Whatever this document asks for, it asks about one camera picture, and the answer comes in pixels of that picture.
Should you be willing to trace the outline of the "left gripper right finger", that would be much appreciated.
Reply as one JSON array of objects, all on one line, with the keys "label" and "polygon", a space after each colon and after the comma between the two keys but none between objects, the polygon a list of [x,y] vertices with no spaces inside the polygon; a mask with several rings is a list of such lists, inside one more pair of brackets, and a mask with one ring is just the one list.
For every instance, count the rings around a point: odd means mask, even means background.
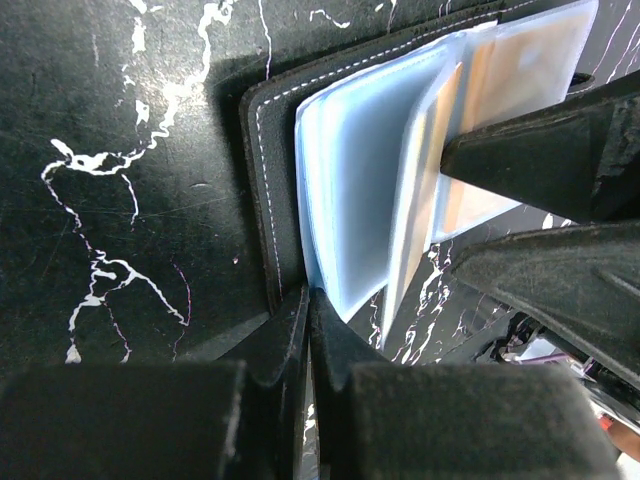
[{"label": "left gripper right finger", "polygon": [[310,294],[323,479],[615,479],[579,384],[553,366],[388,361]]}]

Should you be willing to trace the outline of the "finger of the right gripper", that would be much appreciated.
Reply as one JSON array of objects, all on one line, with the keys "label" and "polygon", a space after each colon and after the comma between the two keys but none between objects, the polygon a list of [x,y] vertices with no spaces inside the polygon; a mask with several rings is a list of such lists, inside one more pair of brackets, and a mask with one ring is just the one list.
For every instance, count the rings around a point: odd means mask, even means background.
[{"label": "finger of the right gripper", "polygon": [[639,75],[454,138],[441,172],[578,223],[639,217]]},{"label": "finger of the right gripper", "polygon": [[521,232],[464,249],[451,274],[639,384],[639,224]]}]

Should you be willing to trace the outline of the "gold credit card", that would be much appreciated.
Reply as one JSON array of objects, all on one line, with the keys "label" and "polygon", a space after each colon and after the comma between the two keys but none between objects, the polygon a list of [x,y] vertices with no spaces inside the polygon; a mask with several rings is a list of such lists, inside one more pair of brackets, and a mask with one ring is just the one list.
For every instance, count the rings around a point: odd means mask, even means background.
[{"label": "gold credit card", "polygon": [[595,12],[574,3],[444,37],[461,68],[445,142],[564,100]]},{"label": "gold credit card", "polygon": [[448,64],[421,100],[410,126],[403,164],[402,193],[407,201],[398,217],[403,247],[399,291],[404,294],[420,263],[433,228],[431,216],[440,159],[454,110],[463,65]]}]

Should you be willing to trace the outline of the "black leather card holder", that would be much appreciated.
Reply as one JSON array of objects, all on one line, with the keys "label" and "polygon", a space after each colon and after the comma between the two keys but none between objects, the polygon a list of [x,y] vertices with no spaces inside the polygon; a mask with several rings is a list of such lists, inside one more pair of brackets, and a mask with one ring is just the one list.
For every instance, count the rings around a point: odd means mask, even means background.
[{"label": "black leather card holder", "polygon": [[[387,337],[399,291],[402,177],[410,126],[448,64],[444,37],[574,3],[491,1],[337,52],[250,89],[241,103],[251,189],[261,230],[267,293],[278,306],[306,280],[343,321],[383,296]],[[423,255],[516,206],[516,200],[443,175]]]}]

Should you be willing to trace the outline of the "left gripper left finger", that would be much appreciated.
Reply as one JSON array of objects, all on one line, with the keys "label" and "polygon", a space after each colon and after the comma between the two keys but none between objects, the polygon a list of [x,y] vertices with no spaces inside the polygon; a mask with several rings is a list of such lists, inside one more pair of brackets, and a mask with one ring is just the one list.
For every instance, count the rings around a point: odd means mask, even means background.
[{"label": "left gripper left finger", "polygon": [[292,479],[300,469],[309,288],[220,358],[66,365],[1,395],[5,479]]}]

